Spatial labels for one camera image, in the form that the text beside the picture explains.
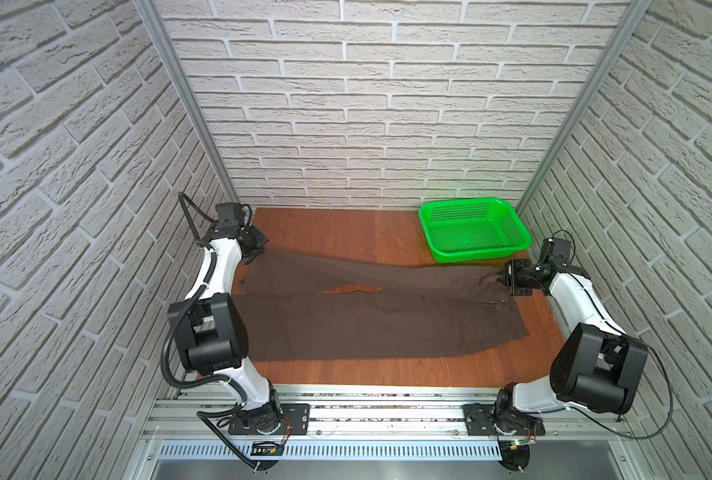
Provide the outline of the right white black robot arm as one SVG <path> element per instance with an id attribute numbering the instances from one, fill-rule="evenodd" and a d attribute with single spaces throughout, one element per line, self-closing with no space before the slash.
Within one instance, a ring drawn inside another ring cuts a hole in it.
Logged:
<path id="1" fill-rule="evenodd" d="M 573 407 L 623 415 L 633 405 L 649 347 L 612 319 L 589 274 L 573 263 L 573 253 L 572 241 L 549 237 L 537 262 L 512 260 L 503 271 L 501 282 L 513 296 L 542 291 L 571 327 L 547 376 L 498 392 L 490 415 L 506 435 L 542 435 L 540 415 Z"/>

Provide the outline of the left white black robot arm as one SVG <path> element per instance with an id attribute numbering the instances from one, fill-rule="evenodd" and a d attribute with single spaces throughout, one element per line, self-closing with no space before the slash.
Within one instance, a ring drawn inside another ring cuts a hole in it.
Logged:
<path id="1" fill-rule="evenodd" d="M 282 407 L 272 383 L 249 358 L 248 331 L 231 295 L 238 267 L 263 253 L 268 239 L 253 226 L 248 204 L 218 204 L 211 217 L 186 194 L 178 200 L 203 260 L 185 299 L 169 306 L 160 371 L 178 390 L 217 383 L 237 395 L 230 412 L 203 415 L 214 427 L 237 418 L 270 434 L 283 424 Z"/>

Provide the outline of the brown trousers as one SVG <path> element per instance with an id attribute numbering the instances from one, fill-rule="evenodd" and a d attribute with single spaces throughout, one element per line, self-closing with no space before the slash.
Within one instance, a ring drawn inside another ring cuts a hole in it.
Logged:
<path id="1" fill-rule="evenodd" d="M 260 362 L 435 358 L 527 334 L 497 270 L 402 267 L 268 251 L 234 302 Z"/>

